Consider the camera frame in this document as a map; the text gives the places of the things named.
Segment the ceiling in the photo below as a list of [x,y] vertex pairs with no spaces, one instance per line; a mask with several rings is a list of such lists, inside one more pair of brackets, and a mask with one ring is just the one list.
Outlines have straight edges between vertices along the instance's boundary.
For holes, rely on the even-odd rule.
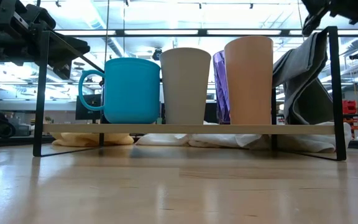
[[[35,4],[36,1],[22,0],[24,4]],[[301,23],[308,15],[302,3],[297,0],[131,0],[129,6],[124,1],[108,0],[43,0],[44,7],[57,22],[59,29],[301,29]],[[320,28],[329,25],[340,29],[358,29],[358,24],[349,25],[349,20],[340,16],[335,18],[326,15],[321,21]],[[117,55],[102,38],[80,38],[88,42],[91,52],[85,56],[101,68],[105,59]],[[163,50],[172,47],[196,47],[211,55],[219,52],[235,37],[115,37],[114,43],[122,53],[131,57],[141,57],[152,60],[150,56],[155,48]],[[299,37],[274,37],[274,61],[285,52],[298,47],[303,39]],[[34,78],[37,82],[37,66],[31,63],[26,68],[15,67],[12,64],[0,65],[1,70],[9,70],[10,75],[0,72],[2,82],[28,82],[26,78]],[[79,70],[73,69],[71,80],[79,80]],[[94,77],[95,85],[89,85],[89,93],[99,89],[98,77]],[[58,82],[58,77],[48,71],[48,82]],[[214,82],[211,66],[209,82]],[[61,85],[62,89],[53,90],[61,93],[70,92],[69,98],[75,98],[77,92],[68,89],[69,85]]]

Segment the shelf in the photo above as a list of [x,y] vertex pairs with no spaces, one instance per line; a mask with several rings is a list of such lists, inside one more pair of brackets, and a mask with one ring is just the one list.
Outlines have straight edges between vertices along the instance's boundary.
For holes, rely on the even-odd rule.
[[44,124],[49,133],[335,134],[327,125]]

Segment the cup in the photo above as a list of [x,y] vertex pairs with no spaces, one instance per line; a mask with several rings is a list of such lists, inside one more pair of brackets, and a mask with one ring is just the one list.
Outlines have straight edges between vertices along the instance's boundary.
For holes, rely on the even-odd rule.
[[160,55],[167,124],[203,124],[211,56],[177,48]]
[[[88,75],[104,78],[102,106],[90,106],[84,100],[82,86]],[[140,58],[115,58],[106,62],[106,71],[83,71],[78,95],[85,108],[103,110],[112,124],[150,124],[159,117],[160,67]]]
[[248,36],[224,47],[231,124],[271,124],[273,41]]

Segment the computer monitor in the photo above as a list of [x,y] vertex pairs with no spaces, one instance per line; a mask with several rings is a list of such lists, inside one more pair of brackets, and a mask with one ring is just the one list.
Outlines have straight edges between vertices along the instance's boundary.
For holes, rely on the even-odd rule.
[[[91,106],[100,106],[101,105],[101,94],[84,95],[84,99]],[[91,111],[91,110],[86,109],[82,105],[82,103],[80,101],[80,97],[77,96],[75,119],[76,120],[100,119],[100,111]]]

